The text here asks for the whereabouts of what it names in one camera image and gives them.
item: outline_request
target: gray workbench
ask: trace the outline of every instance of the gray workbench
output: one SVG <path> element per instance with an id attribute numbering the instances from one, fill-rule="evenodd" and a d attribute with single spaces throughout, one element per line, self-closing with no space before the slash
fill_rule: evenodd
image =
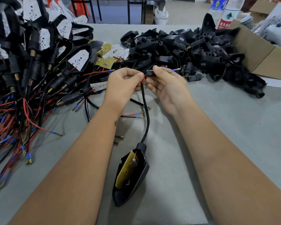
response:
<path id="1" fill-rule="evenodd" d="M 141 33 L 155 27 L 91 26 L 95 39 L 113 44 L 118 43 L 127 31 L 138 30 Z M 158 30 L 166 32 L 181 28 L 194 29 L 196 26 L 157 26 Z M 188 83 L 188 88 L 218 128 L 281 189 L 281 88 L 266 87 L 266 95 L 262 99 L 256 99 L 223 80 L 214 83 L 203 78 L 199 82 Z M 183 138 L 155 96 L 148 89 L 145 93 L 148 106 L 152 107 L 146 139 L 150 170 L 134 196 L 124 206 L 114 207 L 111 190 L 120 158 L 134 149 L 146 125 L 145 119 L 121 118 L 116 133 L 125 136 L 125 139 L 112 150 L 97 224 L 207 223 L 210 214 Z M 104 92 L 90 99 L 101 105 L 103 95 Z M 141 93 L 134 94 L 133 98 L 142 101 Z M 8 223 L 86 126 L 84 109 L 77 113 L 71 109 L 72 106 L 57 109 L 44 125 L 65 136 L 39 134 L 32 151 L 34 163 L 30 166 L 24 163 L 18 165 L 8 185 L 0 191 L 0 225 Z M 131 102 L 125 108 L 126 114 L 138 111 L 140 107 Z"/>

